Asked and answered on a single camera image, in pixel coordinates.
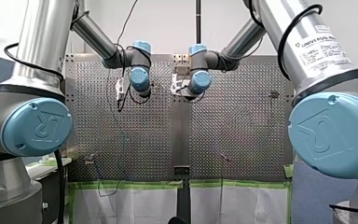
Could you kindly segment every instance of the blue cap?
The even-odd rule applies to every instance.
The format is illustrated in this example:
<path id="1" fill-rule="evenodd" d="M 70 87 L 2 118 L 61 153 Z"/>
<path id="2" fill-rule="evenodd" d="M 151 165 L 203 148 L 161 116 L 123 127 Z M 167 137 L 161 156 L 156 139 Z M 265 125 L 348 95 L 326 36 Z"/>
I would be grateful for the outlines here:
<path id="1" fill-rule="evenodd" d="M 205 50 L 206 50 L 205 45 L 195 44 L 188 49 L 188 52 L 190 53 L 190 56 L 193 56 L 194 54 L 199 53 L 201 51 L 205 51 Z"/>
<path id="2" fill-rule="evenodd" d="M 149 44 L 149 42 L 147 41 L 143 41 L 143 40 L 137 40 L 133 43 L 133 47 L 137 48 L 137 49 L 142 49 L 144 51 L 146 51 L 147 53 L 151 53 L 151 45 Z"/>
<path id="3" fill-rule="evenodd" d="M 358 97 L 320 92 L 290 115 L 289 137 L 302 160 L 325 175 L 358 179 Z"/>
<path id="4" fill-rule="evenodd" d="M 143 67 L 133 67 L 130 82 L 136 91 L 147 91 L 150 86 L 149 73 Z"/>
<path id="5" fill-rule="evenodd" d="M 194 94 L 201 94 L 206 91 L 212 83 L 211 74 L 207 71 L 198 71 L 191 78 L 190 86 L 188 87 Z"/>
<path id="6" fill-rule="evenodd" d="M 65 142 L 72 130 L 66 105 L 51 98 L 37 98 L 17 107 L 1 130 L 7 153 L 21 157 L 44 156 Z"/>

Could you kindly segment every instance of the black cable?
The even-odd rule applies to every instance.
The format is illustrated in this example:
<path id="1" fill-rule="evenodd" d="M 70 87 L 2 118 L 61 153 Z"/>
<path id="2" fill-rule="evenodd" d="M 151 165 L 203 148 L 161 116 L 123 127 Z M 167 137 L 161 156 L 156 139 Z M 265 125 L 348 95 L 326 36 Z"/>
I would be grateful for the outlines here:
<path id="1" fill-rule="evenodd" d="M 150 59 L 149 52 L 146 52 L 143 49 L 135 48 L 134 46 L 127 46 L 127 49 L 135 49 L 138 50 L 142 55 L 146 57 L 146 59 L 149 61 L 150 65 L 152 64 L 152 60 Z"/>
<path id="2" fill-rule="evenodd" d="M 79 0 L 76 0 L 74 14 L 72 15 L 72 21 L 77 19 L 78 15 L 79 15 L 79 9 L 80 9 L 80 2 L 79 2 Z"/>
<path id="3" fill-rule="evenodd" d="M 121 183 L 121 180 L 118 180 L 117 184 L 116 184 L 116 189 L 115 191 L 113 191 L 112 193 L 108 193 L 108 194 L 101 194 L 101 184 L 103 183 L 103 177 L 101 175 L 101 170 L 99 169 L 98 165 L 97 165 L 97 161 L 94 161 L 94 167 L 95 167 L 95 170 L 97 171 L 97 175 L 98 175 L 98 187 L 97 187 L 97 190 L 98 190 L 98 195 L 100 196 L 100 198 L 103 198 L 103 197 L 109 197 L 109 196 L 112 196 L 112 195 L 115 195 L 118 191 L 118 186 L 120 185 Z"/>
<path id="4" fill-rule="evenodd" d="M 136 4 L 138 3 L 138 1 L 139 1 L 139 0 L 135 0 L 135 1 L 133 2 L 133 4 L 132 4 L 130 13 L 129 13 L 129 15 L 127 16 L 126 21 L 124 22 L 123 29 L 121 30 L 120 35 L 118 36 L 117 44 L 120 42 L 121 37 L 124 35 L 124 31 L 125 31 L 125 29 L 126 29 L 127 22 L 129 22 L 129 19 L 130 19 L 130 17 L 131 17 L 131 14 L 132 14 L 132 12 L 133 12 L 133 9 L 135 8 L 135 6 L 136 6 Z"/>
<path id="5" fill-rule="evenodd" d="M 228 70 L 228 66 L 227 66 L 227 63 L 226 63 L 225 59 L 217 51 L 210 50 L 210 52 L 214 53 L 217 56 L 217 66 L 216 66 L 216 68 L 219 67 L 219 64 L 221 62 L 223 64 L 223 66 L 225 66 L 225 70 L 222 70 L 222 72 L 225 73 Z"/>
<path id="6" fill-rule="evenodd" d="M 296 27 L 296 25 L 305 17 L 308 15 L 308 13 L 314 9 L 319 9 L 318 14 L 321 14 L 323 11 L 323 7 L 322 5 L 319 4 L 315 4 L 312 5 L 310 7 L 307 7 L 304 11 L 302 11 L 301 13 L 299 13 L 298 15 L 296 15 L 292 22 L 290 22 L 289 26 L 286 28 L 286 30 L 284 31 L 282 38 L 281 38 L 281 42 L 279 43 L 279 47 L 278 47 L 278 65 L 281 69 L 281 72 L 283 74 L 284 77 L 286 77 L 288 80 L 290 80 L 289 75 L 286 72 L 286 69 L 284 67 L 283 64 L 283 51 L 284 51 L 284 46 L 287 42 L 287 38 L 288 36 L 292 33 L 293 29 Z"/>
<path id="7" fill-rule="evenodd" d="M 343 210 L 343 211 L 358 213 L 358 208 L 343 207 L 343 206 L 339 206 L 339 205 L 335 205 L 335 204 L 330 204 L 328 206 L 332 209 L 339 209 L 339 210 Z"/>
<path id="8" fill-rule="evenodd" d="M 261 21 L 259 21 L 256 17 L 255 17 L 255 12 L 254 12 L 254 8 L 253 8 L 253 1 L 249 0 L 249 12 L 251 13 L 251 17 L 254 20 L 254 22 L 259 25 L 260 27 L 264 28 L 263 23 L 261 23 Z"/>
<path id="9" fill-rule="evenodd" d="M 37 69 L 37 70 L 40 70 L 40 71 L 44 71 L 44 72 L 48 72 L 48 73 L 51 73 L 51 74 L 54 74 L 56 75 L 60 81 L 63 81 L 63 75 L 57 71 L 54 71 L 54 70 L 51 70 L 51 69 L 48 69 L 48 68 L 44 68 L 44 67 L 41 67 L 39 65 L 36 65 L 36 64 L 33 64 L 33 63 L 27 63 L 25 61 L 22 61 L 16 57 L 14 57 L 10 52 L 9 50 L 10 49 L 13 49 L 13 48 L 16 48 L 17 46 L 19 45 L 19 43 L 14 43 L 14 44 L 11 44 L 11 45 L 7 45 L 5 48 L 4 48 L 4 52 L 5 54 L 7 55 L 7 57 L 9 57 L 10 59 L 12 59 L 13 61 L 15 61 L 16 63 L 21 63 L 25 66 L 28 66 L 30 68 L 33 68 L 33 69 Z"/>
<path id="10" fill-rule="evenodd" d="M 60 200 L 59 200 L 57 224 L 63 224 L 63 213 L 65 210 L 65 181 L 64 181 L 65 174 L 62 165 L 61 152 L 59 149 L 57 149 L 54 152 L 54 156 L 57 161 L 57 169 L 58 169 L 58 177 L 59 177 L 59 185 L 60 185 L 60 191 L 59 191 Z"/>
<path id="11" fill-rule="evenodd" d="M 131 93 L 131 85 L 129 86 L 129 92 L 130 92 L 130 98 L 131 98 L 132 101 L 133 101 L 134 103 L 136 103 L 137 105 L 144 105 L 144 104 L 146 104 L 146 103 L 150 100 L 151 92 L 150 92 L 149 96 L 147 96 L 147 98 L 146 98 L 144 101 L 142 101 L 142 102 L 136 101 L 135 98 L 133 98 L 132 93 Z"/>

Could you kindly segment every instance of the black hose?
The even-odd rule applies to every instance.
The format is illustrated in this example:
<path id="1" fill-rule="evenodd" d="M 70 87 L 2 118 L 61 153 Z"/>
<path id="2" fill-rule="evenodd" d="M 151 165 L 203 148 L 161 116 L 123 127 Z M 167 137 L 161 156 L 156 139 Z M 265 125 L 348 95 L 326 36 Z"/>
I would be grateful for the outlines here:
<path id="1" fill-rule="evenodd" d="M 295 18 L 292 20 L 292 22 L 290 22 L 289 26 L 284 31 L 284 33 L 282 35 L 282 38 L 281 38 L 281 42 L 279 43 L 279 47 L 278 47 L 278 65 L 279 65 L 279 68 L 281 69 L 281 72 L 282 72 L 283 76 L 286 77 L 286 79 L 289 80 L 289 81 L 290 81 L 290 77 L 286 72 L 286 68 L 284 67 L 284 62 L 283 62 L 284 46 L 285 46 L 285 44 L 287 42 L 287 38 L 292 33 L 293 29 L 295 29 L 296 25 L 299 22 L 301 22 L 301 20 L 304 17 L 309 15 L 309 13 L 314 9 L 319 9 L 319 11 L 317 13 L 321 14 L 324 8 L 322 7 L 322 5 L 315 4 L 315 5 L 312 5 L 310 7 L 307 7 L 304 11 L 302 11 L 301 13 L 296 15 Z"/>
<path id="2" fill-rule="evenodd" d="M 339 205 L 335 205 L 335 204 L 330 204 L 328 205 L 330 208 L 332 209 L 339 209 L 342 211 L 348 211 L 348 212 L 353 212 L 353 213 L 358 213 L 358 208 L 351 208 L 351 207 L 343 207 L 343 206 L 339 206 Z"/>
<path id="3" fill-rule="evenodd" d="M 196 32 L 197 44 L 201 43 L 201 0 L 196 0 Z"/>
<path id="4" fill-rule="evenodd" d="M 60 192 L 59 192 L 59 210 L 58 210 L 58 218 L 57 218 L 57 224 L 63 224 L 63 213 L 65 210 L 65 175 L 63 171 L 63 165 L 62 165 L 62 158 L 60 150 L 56 150 L 54 152 L 54 155 L 56 157 L 57 161 L 57 169 L 58 169 L 58 178 L 59 178 L 59 185 L 60 185 Z"/>

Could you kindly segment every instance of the pegboard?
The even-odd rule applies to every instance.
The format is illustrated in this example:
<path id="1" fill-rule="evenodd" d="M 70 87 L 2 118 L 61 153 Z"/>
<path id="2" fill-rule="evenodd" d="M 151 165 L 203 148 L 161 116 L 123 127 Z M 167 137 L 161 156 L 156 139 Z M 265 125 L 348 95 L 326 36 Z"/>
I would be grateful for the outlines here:
<path id="1" fill-rule="evenodd" d="M 153 55 L 152 61 L 150 101 L 137 105 L 128 98 L 118 113 L 115 85 L 122 70 L 103 68 L 96 55 L 66 57 L 67 104 L 75 124 L 68 147 L 77 155 L 70 167 L 71 181 L 173 180 L 174 144 L 186 136 L 177 134 L 178 122 L 189 133 L 185 142 L 191 177 L 284 178 L 283 165 L 291 158 L 283 142 L 287 92 L 292 89 L 275 57 L 252 57 L 234 72 L 212 71 L 212 87 L 183 120 L 173 120 L 183 113 L 177 108 L 184 102 L 170 92 L 172 55 Z M 269 97 L 272 91 L 278 98 Z M 95 162 L 86 164 L 91 154 Z M 222 163 L 222 155 L 231 162 Z"/>
<path id="2" fill-rule="evenodd" d="M 212 71 L 208 97 L 193 105 L 192 178 L 279 180 L 292 90 L 274 57 L 252 57 L 235 71 Z"/>

